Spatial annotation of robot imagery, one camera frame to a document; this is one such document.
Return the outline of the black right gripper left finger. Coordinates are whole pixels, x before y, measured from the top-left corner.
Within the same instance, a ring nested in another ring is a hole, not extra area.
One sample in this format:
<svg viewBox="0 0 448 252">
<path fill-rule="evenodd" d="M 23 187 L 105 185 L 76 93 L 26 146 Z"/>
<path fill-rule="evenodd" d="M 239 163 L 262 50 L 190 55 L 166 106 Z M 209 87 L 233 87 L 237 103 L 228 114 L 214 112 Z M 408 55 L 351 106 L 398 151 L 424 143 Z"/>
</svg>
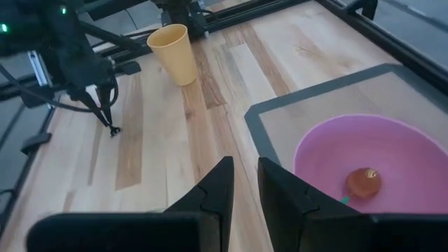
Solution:
<svg viewBox="0 0 448 252">
<path fill-rule="evenodd" d="M 59 213 L 35 223 L 27 252 L 228 252 L 234 161 L 225 156 L 162 212 Z"/>
</svg>

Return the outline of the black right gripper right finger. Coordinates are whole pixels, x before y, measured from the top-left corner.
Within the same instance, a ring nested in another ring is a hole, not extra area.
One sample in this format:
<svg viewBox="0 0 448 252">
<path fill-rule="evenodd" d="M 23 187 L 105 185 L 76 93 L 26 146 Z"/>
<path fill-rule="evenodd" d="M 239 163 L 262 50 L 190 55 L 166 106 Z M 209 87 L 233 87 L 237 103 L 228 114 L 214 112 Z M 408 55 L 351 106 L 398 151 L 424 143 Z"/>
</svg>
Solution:
<svg viewBox="0 0 448 252">
<path fill-rule="evenodd" d="M 448 215 L 361 213 L 266 157 L 258 186 L 274 252 L 448 252 Z"/>
</svg>

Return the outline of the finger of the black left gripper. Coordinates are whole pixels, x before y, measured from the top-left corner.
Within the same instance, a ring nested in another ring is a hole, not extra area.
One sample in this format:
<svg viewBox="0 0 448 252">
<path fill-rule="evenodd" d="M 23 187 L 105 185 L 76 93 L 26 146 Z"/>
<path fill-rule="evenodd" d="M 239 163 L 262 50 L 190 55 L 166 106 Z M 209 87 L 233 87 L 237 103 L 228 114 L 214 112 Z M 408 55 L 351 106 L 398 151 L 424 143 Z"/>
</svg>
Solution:
<svg viewBox="0 0 448 252">
<path fill-rule="evenodd" d="M 105 116 L 105 119 L 108 121 L 108 126 L 110 129 L 110 135 L 114 137 L 115 135 L 119 134 L 121 132 L 121 129 L 119 127 L 113 126 L 113 120 L 111 115 L 111 92 L 113 90 L 113 87 L 111 86 L 103 86 L 97 88 L 97 96 L 99 98 L 99 102 L 102 107 L 106 107 L 103 110 L 103 114 Z"/>
<path fill-rule="evenodd" d="M 73 101 L 80 101 L 81 103 L 86 105 L 91 110 L 91 112 L 93 112 L 97 116 L 97 118 L 101 123 L 103 123 L 105 127 L 109 127 L 108 121 L 107 119 L 105 119 L 105 116 L 103 114 L 103 110 L 106 107 L 98 107 L 95 100 L 85 89 L 72 89 L 68 91 L 68 94 Z"/>
</svg>

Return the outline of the spoon with green handle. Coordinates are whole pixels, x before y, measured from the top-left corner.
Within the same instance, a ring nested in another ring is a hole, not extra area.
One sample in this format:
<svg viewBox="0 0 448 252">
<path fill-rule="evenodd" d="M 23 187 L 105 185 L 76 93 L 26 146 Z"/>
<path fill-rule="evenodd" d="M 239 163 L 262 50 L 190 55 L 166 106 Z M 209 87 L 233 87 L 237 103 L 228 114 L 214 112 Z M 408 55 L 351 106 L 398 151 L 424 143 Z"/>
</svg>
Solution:
<svg viewBox="0 0 448 252">
<path fill-rule="evenodd" d="M 343 204 L 350 200 L 368 200 L 382 189 L 382 178 L 373 168 L 359 168 L 347 175 L 344 188 L 346 194 L 340 200 Z"/>
</svg>

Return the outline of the yellow plastic cup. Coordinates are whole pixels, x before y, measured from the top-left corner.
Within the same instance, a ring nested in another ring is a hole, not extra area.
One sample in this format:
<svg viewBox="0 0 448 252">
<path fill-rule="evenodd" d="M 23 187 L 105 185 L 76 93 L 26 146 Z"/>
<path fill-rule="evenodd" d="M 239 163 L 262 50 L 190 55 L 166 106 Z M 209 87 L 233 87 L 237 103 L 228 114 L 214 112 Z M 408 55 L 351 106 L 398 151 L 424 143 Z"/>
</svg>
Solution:
<svg viewBox="0 0 448 252">
<path fill-rule="evenodd" d="M 183 24 L 169 24 L 154 31 L 147 45 L 178 86 L 186 86 L 198 77 L 197 64 Z"/>
</svg>

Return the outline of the pink plastic bowl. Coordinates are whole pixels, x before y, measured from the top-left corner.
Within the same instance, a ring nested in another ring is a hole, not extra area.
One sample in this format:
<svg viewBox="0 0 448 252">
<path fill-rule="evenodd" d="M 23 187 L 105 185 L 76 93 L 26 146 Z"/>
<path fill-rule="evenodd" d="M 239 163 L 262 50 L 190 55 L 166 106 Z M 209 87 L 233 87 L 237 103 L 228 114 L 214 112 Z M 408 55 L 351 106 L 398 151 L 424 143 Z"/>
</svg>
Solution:
<svg viewBox="0 0 448 252">
<path fill-rule="evenodd" d="M 347 176 L 374 169 L 381 189 L 370 199 L 352 195 Z M 397 120 L 343 115 L 315 126 L 302 138 L 294 174 L 311 186 L 366 213 L 448 214 L 448 151 Z"/>
</svg>

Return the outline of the translucent mat with dark border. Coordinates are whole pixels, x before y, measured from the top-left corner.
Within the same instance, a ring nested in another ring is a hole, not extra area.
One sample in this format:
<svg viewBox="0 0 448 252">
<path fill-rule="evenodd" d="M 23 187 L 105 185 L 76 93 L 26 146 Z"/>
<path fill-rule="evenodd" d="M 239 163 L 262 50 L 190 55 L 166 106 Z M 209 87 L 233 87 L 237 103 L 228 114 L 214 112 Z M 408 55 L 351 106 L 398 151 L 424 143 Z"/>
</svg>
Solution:
<svg viewBox="0 0 448 252">
<path fill-rule="evenodd" d="M 259 156 L 292 171 L 301 138 L 315 125 L 349 114 L 399 120 L 448 149 L 448 85 L 439 90 L 397 64 L 381 64 L 255 104 L 245 119 Z"/>
</svg>

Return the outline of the silver aluminium bracket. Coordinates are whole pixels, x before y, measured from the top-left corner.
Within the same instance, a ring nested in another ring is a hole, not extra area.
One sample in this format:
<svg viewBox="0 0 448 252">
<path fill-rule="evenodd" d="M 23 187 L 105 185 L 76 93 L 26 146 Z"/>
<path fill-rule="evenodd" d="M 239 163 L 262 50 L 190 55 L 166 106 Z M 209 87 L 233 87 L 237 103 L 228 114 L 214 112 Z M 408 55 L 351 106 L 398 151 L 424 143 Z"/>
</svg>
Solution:
<svg viewBox="0 0 448 252">
<path fill-rule="evenodd" d="M 40 86 L 51 86 L 53 82 L 41 55 L 35 50 L 29 51 L 27 54 L 38 84 Z"/>
</svg>

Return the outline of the black aluminium table frame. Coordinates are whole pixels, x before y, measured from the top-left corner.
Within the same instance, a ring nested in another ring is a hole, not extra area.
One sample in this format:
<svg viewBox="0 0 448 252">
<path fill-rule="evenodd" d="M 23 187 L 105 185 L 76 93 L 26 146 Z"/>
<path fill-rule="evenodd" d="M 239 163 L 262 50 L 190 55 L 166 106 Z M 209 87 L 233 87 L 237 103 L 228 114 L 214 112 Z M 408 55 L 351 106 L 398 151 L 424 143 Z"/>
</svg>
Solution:
<svg viewBox="0 0 448 252">
<path fill-rule="evenodd" d="M 20 250 L 35 222 L 62 212 L 162 211 L 225 156 L 235 164 L 232 227 L 266 234 L 259 152 L 245 115 L 259 103 L 383 64 L 386 44 L 355 30 L 347 0 L 221 0 L 208 6 L 191 45 L 195 81 L 176 85 L 147 46 L 160 22 L 125 35 L 124 50 L 94 51 L 140 71 L 121 75 L 109 128 L 80 102 L 66 108 L 0 105 L 0 245 Z"/>
</svg>

